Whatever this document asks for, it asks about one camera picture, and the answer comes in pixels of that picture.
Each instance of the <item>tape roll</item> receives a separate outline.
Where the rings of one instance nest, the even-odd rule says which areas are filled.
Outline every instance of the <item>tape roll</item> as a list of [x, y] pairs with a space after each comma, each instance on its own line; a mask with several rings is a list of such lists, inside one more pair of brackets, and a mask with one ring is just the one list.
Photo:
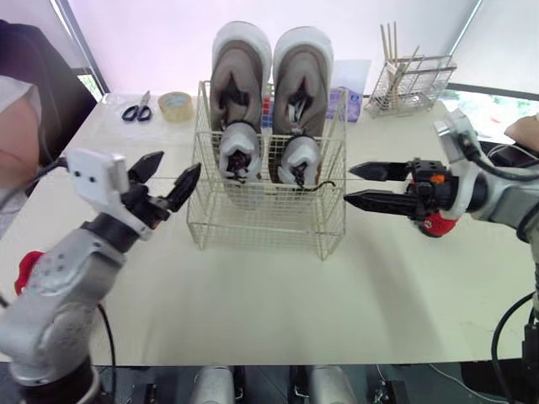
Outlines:
[[193, 116], [193, 101], [186, 93], [174, 91], [163, 94], [157, 103], [168, 122], [184, 122]]

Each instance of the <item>tabletop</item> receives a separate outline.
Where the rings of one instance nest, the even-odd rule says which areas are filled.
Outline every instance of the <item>tabletop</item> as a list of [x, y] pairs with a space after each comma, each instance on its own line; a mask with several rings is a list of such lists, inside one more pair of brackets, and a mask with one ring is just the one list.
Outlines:
[[[194, 120], [147, 123], [120, 116], [140, 96], [110, 94], [70, 146], [118, 152], [128, 164], [164, 150], [149, 185], [163, 194], [191, 164]], [[429, 112], [350, 124], [347, 164], [445, 162]], [[347, 192], [397, 189], [349, 177]], [[463, 217], [441, 239], [425, 237], [405, 217], [346, 207], [346, 236], [325, 261], [288, 249], [201, 251], [173, 215], [149, 242], [138, 242], [105, 300], [119, 364], [372, 364], [489, 359], [490, 340], [505, 310], [533, 286], [529, 246], [515, 231]], [[0, 241], [0, 291], [13, 299], [19, 260], [46, 251], [94, 216], [65, 173], [42, 180]], [[520, 357], [522, 310], [500, 340], [500, 357]], [[96, 317], [92, 355], [109, 363]]]

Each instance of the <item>gray sneaker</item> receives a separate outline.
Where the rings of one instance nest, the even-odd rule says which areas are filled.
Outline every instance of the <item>gray sneaker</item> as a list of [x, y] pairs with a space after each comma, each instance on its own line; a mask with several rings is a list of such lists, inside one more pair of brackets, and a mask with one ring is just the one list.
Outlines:
[[262, 100], [270, 78], [271, 46], [255, 25], [234, 21], [213, 43], [211, 128], [222, 131], [212, 146], [225, 190], [236, 205], [253, 209], [264, 197], [260, 181]]
[[284, 33], [275, 47], [274, 135], [269, 175], [274, 183], [300, 188], [318, 184], [321, 155], [313, 137], [323, 135], [333, 66], [331, 41], [314, 27]]

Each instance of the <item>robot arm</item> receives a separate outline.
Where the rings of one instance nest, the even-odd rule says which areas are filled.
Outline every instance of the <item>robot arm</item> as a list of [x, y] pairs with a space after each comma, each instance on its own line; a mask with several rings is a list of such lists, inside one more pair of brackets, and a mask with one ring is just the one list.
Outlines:
[[[365, 190], [344, 199], [362, 210], [405, 215], [414, 221], [435, 212], [446, 219], [469, 213], [478, 221], [517, 230], [531, 244], [536, 262], [535, 318], [539, 320], [539, 172], [528, 168], [494, 167], [481, 152], [475, 130], [460, 110], [435, 123], [449, 168], [418, 158], [410, 162], [366, 162], [350, 171], [372, 181], [412, 182], [405, 194]], [[523, 363], [528, 379], [539, 386], [539, 323], [526, 325]]]
[[67, 152], [76, 192], [99, 214], [39, 260], [26, 294], [0, 320], [0, 350], [13, 359], [10, 371], [27, 404], [96, 402], [99, 377], [88, 351], [93, 310], [111, 290], [124, 254], [179, 210], [200, 176], [196, 164], [168, 196], [152, 197], [144, 183], [162, 157], [146, 155], [127, 172], [121, 157]]

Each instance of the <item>black chair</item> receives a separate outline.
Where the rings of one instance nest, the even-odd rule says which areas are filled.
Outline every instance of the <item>black chair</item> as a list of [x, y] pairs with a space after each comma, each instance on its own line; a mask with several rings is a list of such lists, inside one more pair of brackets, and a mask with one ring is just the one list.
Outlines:
[[92, 94], [40, 29], [0, 20], [0, 75], [40, 93], [40, 164], [60, 156], [96, 104]]

